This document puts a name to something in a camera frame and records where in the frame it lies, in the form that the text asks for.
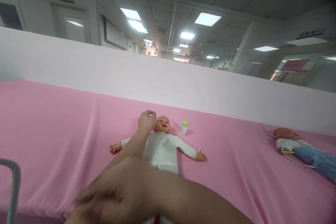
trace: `white door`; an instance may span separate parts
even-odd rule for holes
[[[51,5],[57,36],[91,44],[89,16],[85,9]]]

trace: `blue baby clothing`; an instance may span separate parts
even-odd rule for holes
[[[276,141],[279,150],[294,151],[294,154],[313,166],[326,179],[336,183],[336,158],[300,139],[280,138]]]

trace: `doll hand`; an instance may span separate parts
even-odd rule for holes
[[[196,160],[196,161],[207,162],[207,161],[208,161],[208,158],[207,158],[206,155],[203,154],[202,151],[200,150],[200,151],[197,153],[195,160]]]
[[[120,143],[111,145],[108,149],[111,153],[116,153],[118,151],[121,151],[122,148],[123,146],[121,145],[121,142],[120,142]]]

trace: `small bottle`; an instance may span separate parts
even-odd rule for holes
[[[187,129],[188,129],[188,122],[187,122],[187,121],[183,121],[183,122],[182,122],[182,125],[181,125],[181,127],[180,127],[180,133],[181,133],[182,135],[185,135],[186,132],[187,132]]]

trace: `pink sheet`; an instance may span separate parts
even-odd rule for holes
[[[180,173],[225,197],[256,224],[335,223],[336,186],[278,154],[258,123],[23,80],[0,83],[0,157],[22,169],[18,212],[64,220],[75,196],[113,158],[108,146],[132,136],[146,109],[166,115],[175,135],[189,121],[187,135],[178,136],[209,162],[178,152]],[[298,132],[336,155],[335,137]],[[0,167],[2,213],[10,177]]]

